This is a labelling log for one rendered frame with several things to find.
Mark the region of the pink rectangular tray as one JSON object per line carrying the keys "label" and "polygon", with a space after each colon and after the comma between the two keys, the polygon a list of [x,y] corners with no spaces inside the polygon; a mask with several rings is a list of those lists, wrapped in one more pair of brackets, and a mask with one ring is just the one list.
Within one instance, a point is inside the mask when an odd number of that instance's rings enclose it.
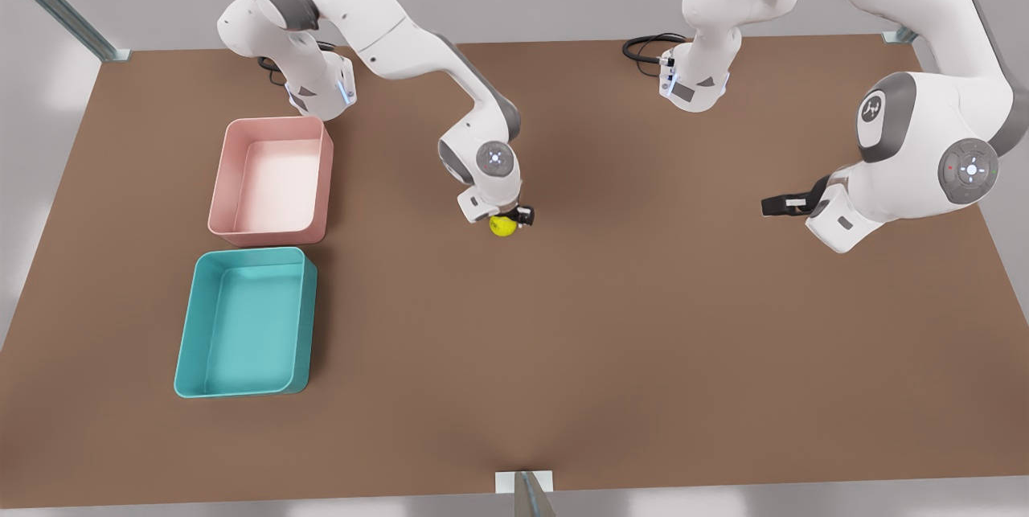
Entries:
{"label": "pink rectangular tray", "polygon": [[332,158],[334,143],[319,118],[230,122],[209,231],[241,248],[320,242],[326,232]]}

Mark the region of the teal rectangular tray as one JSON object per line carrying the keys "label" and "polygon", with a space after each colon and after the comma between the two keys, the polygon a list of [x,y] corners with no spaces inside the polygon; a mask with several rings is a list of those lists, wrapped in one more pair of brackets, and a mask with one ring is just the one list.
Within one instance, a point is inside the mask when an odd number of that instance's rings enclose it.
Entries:
{"label": "teal rectangular tray", "polygon": [[297,247],[196,261],[175,370],[177,397],[294,395],[308,385],[318,270]]}

